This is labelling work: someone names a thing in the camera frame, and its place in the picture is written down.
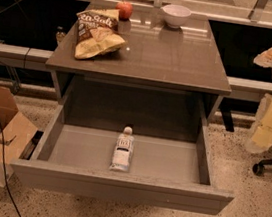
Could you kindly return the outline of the red apple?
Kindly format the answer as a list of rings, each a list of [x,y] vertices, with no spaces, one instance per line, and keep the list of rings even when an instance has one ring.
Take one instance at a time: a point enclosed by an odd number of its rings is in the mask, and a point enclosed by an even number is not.
[[[121,20],[127,20],[131,18],[133,6],[128,1],[120,1],[116,4],[116,8],[119,11],[119,19]]]

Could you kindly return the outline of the white bowl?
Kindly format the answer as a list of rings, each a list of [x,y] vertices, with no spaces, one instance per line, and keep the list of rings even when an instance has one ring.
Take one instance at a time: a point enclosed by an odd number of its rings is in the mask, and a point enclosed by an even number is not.
[[[162,10],[165,23],[170,28],[180,28],[191,15],[189,8],[179,5],[166,5],[162,7]]]

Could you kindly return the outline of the yellow chip bag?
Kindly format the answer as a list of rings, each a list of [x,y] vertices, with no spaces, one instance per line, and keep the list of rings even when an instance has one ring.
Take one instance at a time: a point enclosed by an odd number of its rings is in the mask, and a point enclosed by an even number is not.
[[[118,9],[84,10],[77,14],[77,18],[76,59],[84,60],[116,51],[125,44],[124,38],[116,33]]]

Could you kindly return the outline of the grey open drawer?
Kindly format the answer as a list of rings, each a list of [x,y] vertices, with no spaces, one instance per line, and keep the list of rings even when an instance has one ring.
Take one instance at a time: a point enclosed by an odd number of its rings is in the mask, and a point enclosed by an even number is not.
[[[201,96],[77,76],[32,155],[13,161],[30,187],[208,215],[216,187]]]

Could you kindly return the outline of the grey cabinet counter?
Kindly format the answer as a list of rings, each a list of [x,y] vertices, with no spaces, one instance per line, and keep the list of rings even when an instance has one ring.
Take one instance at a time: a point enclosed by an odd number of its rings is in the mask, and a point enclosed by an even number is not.
[[[201,92],[212,117],[231,93],[208,18],[192,15],[181,28],[170,29],[157,8],[134,7],[129,21],[119,22],[126,44],[115,52],[76,60],[77,26],[70,29],[48,59],[57,93],[62,95],[71,73],[109,82],[145,84]]]

